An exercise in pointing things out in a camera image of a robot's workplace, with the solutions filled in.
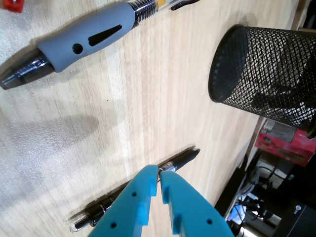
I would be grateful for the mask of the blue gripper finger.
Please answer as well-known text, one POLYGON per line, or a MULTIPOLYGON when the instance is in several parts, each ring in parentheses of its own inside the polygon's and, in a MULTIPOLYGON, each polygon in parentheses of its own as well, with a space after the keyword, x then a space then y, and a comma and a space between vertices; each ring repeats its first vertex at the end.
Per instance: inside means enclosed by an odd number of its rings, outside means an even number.
POLYGON ((160 173, 162 202, 168 205, 172 233, 181 237, 232 237, 219 212, 175 172, 160 173))
POLYGON ((89 234, 90 237, 140 237, 148 225, 151 198, 157 195, 158 166, 147 165, 128 183, 89 234))

